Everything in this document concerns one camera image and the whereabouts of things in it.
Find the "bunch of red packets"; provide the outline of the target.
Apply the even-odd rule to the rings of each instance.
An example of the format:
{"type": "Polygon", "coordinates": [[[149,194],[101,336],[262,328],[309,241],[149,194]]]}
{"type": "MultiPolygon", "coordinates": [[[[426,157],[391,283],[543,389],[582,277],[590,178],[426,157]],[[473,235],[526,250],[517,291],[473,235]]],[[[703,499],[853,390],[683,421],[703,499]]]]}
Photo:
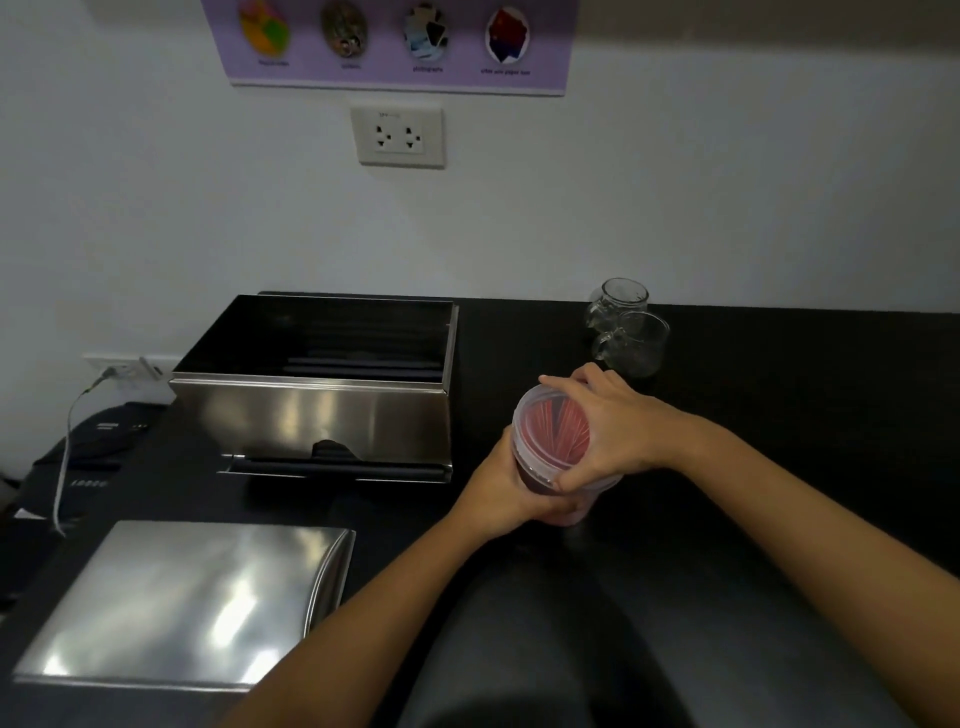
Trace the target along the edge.
{"type": "Polygon", "coordinates": [[[568,468],[586,454],[591,429],[582,407],[557,395],[534,401],[524,408],[519,436],[535,457],[557,468],[568,468]]]}

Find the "person's right hand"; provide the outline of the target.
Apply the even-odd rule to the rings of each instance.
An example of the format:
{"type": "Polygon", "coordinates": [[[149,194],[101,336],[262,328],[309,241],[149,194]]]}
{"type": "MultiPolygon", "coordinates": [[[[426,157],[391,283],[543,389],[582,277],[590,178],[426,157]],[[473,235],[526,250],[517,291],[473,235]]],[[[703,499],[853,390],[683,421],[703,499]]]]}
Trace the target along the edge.
{"type": "Polygon", "coordinates": [[[598,459],[624,476],[657,468],[682,472],[715,430],[713,422],[641,394],[620,374],[595,363],[570,377],[543,374],[538,381],[582,407],[590,426],[582,459],[598,459]]]}

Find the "small glass jar mug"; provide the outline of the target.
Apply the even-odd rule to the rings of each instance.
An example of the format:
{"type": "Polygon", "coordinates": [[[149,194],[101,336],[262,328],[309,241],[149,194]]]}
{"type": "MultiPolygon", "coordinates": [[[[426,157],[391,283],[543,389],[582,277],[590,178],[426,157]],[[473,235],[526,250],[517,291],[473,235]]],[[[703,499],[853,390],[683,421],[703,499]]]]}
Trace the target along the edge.
{"type": "Polygon", "coordinates": [[[646,311],[648,303],[649,292],[642,283],[626,277],[609,278],[591,293],[584,325],[605,334],[617,327],[621,316],[646,311]]]}

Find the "stainless steel lid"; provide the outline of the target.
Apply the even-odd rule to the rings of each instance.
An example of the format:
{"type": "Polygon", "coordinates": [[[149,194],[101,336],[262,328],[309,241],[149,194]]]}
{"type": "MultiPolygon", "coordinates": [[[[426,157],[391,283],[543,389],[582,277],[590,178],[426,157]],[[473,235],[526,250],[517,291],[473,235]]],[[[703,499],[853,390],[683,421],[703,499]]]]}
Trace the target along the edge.
{"type": "Polygon", "coordinates": [[[13,680],[245,693],[338,608],[355,538],[334,527],[120,520],[13,680]]]}

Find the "black straw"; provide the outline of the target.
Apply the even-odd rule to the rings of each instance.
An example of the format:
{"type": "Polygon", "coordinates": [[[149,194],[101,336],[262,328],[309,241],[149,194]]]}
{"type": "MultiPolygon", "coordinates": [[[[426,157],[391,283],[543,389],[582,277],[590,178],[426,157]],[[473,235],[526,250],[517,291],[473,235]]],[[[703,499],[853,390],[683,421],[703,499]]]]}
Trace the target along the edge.
{"type": "Polygon", "coordinates": [[[341,443],[314,443],[308,458],[233,455],[229,471],[249,476],[313,478],[330,476],[370,481],[449,483],[452,467],[444,464],[373,462],[356,457],[341,443]]]}

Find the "person's left hand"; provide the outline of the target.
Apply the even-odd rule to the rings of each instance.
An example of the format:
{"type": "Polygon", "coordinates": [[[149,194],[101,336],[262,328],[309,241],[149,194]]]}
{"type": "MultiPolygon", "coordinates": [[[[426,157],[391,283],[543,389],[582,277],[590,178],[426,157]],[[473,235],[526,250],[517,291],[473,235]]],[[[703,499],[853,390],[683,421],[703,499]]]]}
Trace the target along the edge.
{"type": "Polygon", "coordinates": [[[449,518],[458,528],[487,542],[530,521],[553,523],[585,510],[584,494],[543,495],[509,483],[498,487],[488,480],[488,456],[476,467],[455,502],[449,518]]]}

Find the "purple picture poster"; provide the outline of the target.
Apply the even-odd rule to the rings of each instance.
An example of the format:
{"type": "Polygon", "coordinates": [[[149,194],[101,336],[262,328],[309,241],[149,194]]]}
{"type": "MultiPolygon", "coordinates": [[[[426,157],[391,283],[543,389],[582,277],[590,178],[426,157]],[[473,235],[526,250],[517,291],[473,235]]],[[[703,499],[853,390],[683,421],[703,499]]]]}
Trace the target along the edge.
{"type": "Polygon", "coordinates": [[[564,96],[580,0],[199,0],[237,87],[564,96]]]}

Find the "black bag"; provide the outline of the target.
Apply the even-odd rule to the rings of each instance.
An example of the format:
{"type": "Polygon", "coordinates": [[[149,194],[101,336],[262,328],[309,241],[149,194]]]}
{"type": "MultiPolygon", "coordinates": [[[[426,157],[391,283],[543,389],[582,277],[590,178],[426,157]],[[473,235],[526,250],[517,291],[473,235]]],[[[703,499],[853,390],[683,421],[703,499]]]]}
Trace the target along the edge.
{"type": "MultiPolygon", "coordinates": [[[[89,514],[167,409],[128,401],[73,425],[58,509],[63,532],[89,514]]],[[[35,460],[11,503],[0,509],[0,615],[16,605],[63,539],[52,514],[65,447],[59,441],[35,460]]]]}

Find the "white double wall socket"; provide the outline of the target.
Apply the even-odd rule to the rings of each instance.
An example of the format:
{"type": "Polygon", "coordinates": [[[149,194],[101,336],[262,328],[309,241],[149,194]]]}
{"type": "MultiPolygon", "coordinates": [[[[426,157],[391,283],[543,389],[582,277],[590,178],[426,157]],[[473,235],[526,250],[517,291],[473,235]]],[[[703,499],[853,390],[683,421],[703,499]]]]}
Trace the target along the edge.
{"type": "Polygon", "coordinates": [[[447,167],[445,116],[437,105],[354,105],[349,110],[359,164],[447,167]]]}

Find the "white low wall outlet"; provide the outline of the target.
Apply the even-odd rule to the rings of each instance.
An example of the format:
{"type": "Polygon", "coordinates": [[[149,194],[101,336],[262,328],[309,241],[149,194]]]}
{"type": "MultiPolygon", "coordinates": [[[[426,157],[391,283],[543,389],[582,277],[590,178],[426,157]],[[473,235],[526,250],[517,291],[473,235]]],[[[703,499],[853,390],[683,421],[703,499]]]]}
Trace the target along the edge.
{"type": "Polygon", "coordinates": [[[133,354],[85,352],[80,359],[98,373],[114,370],[114,379],[124,383],[169,383],[183,354],[133,354]]]}

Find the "person's grey clothing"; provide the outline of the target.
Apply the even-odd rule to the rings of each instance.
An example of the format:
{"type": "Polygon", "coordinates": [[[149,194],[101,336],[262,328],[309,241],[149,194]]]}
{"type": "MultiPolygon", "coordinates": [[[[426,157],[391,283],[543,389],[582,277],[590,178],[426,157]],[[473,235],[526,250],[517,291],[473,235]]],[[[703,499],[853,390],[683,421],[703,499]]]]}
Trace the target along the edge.
{"type": "Polygon", "coordinates": [[[692,728],[626,613],[581,566],[519,560],[470,585],[396,728],[692,728]]]}

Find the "pile of black straws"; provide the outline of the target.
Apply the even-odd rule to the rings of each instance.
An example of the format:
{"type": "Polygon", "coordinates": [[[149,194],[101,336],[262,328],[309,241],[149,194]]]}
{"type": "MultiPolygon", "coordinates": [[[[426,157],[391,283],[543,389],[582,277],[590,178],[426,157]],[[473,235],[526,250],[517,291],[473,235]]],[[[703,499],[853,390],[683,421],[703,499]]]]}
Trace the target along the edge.
{"type": "Polygon", "coordinates": [[[291,356],[280,366],[283,376],[397,383],[441,383],[444,371],[442,361],[365,351],[291,356]]]}

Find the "large glass jar mug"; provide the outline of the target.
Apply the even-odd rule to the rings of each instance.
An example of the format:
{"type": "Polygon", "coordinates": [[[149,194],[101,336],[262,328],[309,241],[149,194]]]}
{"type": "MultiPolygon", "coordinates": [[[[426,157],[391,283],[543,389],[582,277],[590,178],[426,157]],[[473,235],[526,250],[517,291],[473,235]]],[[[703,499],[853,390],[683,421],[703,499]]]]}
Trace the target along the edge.
{"type": "Polygon", "coordinates": [[[594,339],[591,354],[625,379],[653,377],[665,357],[669,324],[659,315],[646,310],[621,313],[594,339]]]}

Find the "clear plastic container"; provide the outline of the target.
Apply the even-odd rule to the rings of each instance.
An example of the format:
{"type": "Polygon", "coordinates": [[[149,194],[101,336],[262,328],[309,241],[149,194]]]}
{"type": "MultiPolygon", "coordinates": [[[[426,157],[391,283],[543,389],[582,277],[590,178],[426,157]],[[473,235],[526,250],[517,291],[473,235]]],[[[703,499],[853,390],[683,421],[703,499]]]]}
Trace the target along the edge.
{"type": "Polygon", "coordinates": [[[526,446],[526,444],[522,442],[520,436],[520,423],[522,412],[525,407],[528,407],[530,404],[541,399],[557,396],[568,398],[579,406],[579,404],[575,400],[571,399],[565,392],[545,384],[538,384],[523,394],[512,415],[512,449],[517,462],[518,470],[520,472],[521,480],[531,492],[544,496],[560,495],[560,492],[555,487],[555,480],[558,478],[560,473],[572,467],[555,467],[552,463],[545,462],[544,460],[536,457],[534,453],[526,446]]]}

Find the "person's left forearm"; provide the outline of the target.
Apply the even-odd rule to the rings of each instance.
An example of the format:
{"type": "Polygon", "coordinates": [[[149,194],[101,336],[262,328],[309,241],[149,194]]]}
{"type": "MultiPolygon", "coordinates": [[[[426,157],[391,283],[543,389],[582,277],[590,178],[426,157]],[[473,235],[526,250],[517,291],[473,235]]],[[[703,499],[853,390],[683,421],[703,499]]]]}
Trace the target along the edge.
{"type": "Polygon", "coordinates": [[[457,504],[326,617],[218,728],[365,728],[439,597],[488,541],[517,527],[457,504]]]}

